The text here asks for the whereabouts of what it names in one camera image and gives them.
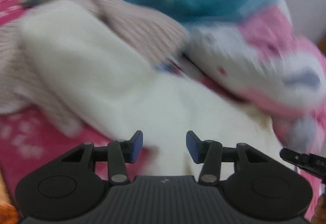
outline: striped fabric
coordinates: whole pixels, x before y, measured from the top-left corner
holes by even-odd
[[[122,0],[71,0],[101,18],[121,39],[152,65],[164,63],[182,51],[186,29],[166,15]],[[35,15],[42,6],[26,15]],[[20,19],[0,27],[0,114],[9,114],[36,104],[66,136],[75,136],[80,119],[47,87],[32,59],[18,43]]]

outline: pink fabric with white pattern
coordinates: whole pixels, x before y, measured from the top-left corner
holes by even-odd
[[[68,150],[93,142],[106,146],[111,139],[85,125],[82,132],[68,138],[57,130],[36,106],[16,114],[0,116],[0,168],[11,194],[20,179]],[[135,164],[127,164],[131,179],[145,166],[150,152],[142,149]],[[107,163],[99,162],[96,173],[107,179]]]
[[[18,0],[0,0],[0,26],[15,20],[26,12]]]

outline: orange object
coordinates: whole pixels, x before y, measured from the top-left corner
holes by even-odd
[[[326,224],[326,208],[324,202],[325,202],[325,196],[322,195],[318,199],[318,203],[315,208],[315,214],[311,219],[312,224]]]
[[[10,203],[10,198],[1,173],[0,173],[0,223],[1,224],[18,223],[18,212],[16,208]]]
[[[326,54],[326,36],[318,44],[319,50],[325,55]]]

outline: white towel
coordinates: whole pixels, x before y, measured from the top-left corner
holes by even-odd
[[[190,79],[157,72],[78,5],[54,1],[21,23],[27,51],[44,81],[87,123],[128,139],[136,130],[158,150],[152,175],[185,173],[185,135],[234,147],[246,142],[280,161],[281,145],[234,105]]]

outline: ribbed black surface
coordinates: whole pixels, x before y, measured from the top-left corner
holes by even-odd
[[[26,218],[22,224],[46,224]],[[138,176],[128,186],[113,187],[88,214],[57,224],[272,224],[231,208],[217,188],[197,184],[192,176]],[[304,219],[277,223],[307,224]]]

